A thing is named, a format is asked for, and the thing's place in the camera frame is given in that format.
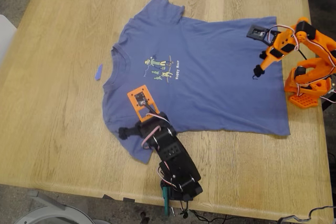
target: blue t-shirt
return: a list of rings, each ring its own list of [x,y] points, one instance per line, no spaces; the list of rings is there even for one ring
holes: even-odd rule
[[[182,17],[184,6],[151,0],[125,25],[112,48],[113,70],[103,85],[103,118],[119,127],[139,120],[127,93],[146,84],[177,132],[232,130],[289,135],[281,62],[253,80],[266,46],[246,37],[251,24],[271,27],[275,17],[205,22]],[[143,161],[151,150],[139,136],[120,140]]]

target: orange mounting plate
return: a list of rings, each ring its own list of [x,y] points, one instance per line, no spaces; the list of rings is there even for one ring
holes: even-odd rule
[[[141,122],[146,121],[147,119],[151,118],[151,115],[146,115],[144,117],[142,117],[140,115],[140,110],[142,109],[147,109],[145,107],[145,104],[147,102],[147,104],[149,106],[153,106],[156,113],[159,114],[159,110],[157,109],[157,106],[151,96],[151,94],[149,93],[146,85],[142,85],[141,87],[138,87],[130,92],[127,93],[128,98],[130,99],[133,108],[135,110],[135,112],[138,115],[138,118],[140,119]]]

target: white chair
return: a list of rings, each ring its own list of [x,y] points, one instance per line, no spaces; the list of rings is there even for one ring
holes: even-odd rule
[[[0,64],[16,32],[15,26],[4,16],[0,15]]]

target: wooden table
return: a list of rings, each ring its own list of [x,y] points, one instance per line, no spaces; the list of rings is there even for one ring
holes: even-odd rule
[[[101,112],[111,46],[148,1],[30,1],[0,68],[0,183],[163,205],[158,156],[147,165],[131,158]],[[207,21],[275,15],[292,25],[309,17],[307,0],[170,1],[185,5],[185,16]],[[292,53],[283,61],[284,78],[299,60]],[[275,220],[332,204],[321,108],[288,103],[288,113],[289,137],[179,134],[204,190],[190,208]],[[313,217],[331,223],[332,210]]]

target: floor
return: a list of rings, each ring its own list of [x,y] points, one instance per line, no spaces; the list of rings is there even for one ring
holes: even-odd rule
[[[5,15],[16,27],[20,23],[29,0],[0,0],[0,14]],[[309,0],[312,24],[322,33],[336,39],[336,0]],[[328,151],[336,154],[336,105],[331,106],[324,113],[325,134]],[[0,185],[0,218],[2,224],[12,224],[20,216],[39,206],[38,203],[26,197],[28,189]],[[179,209],[175,209],[176,217],[163,216],[163,208],[131,202],[122,202],[109,199],[98,199],[84,196],[45,192],[59,202],[86,209],[92,219],[103,219],[110,223],[140,223],[140,213],[145,211],[150,217],[150,223],[200,223],[191,213],[183,219]],[[224,215],[199,212],[208,219],[223,217]],[[274,221],[239,218],[228,220],[228,224],[236,223],[275,223]]]

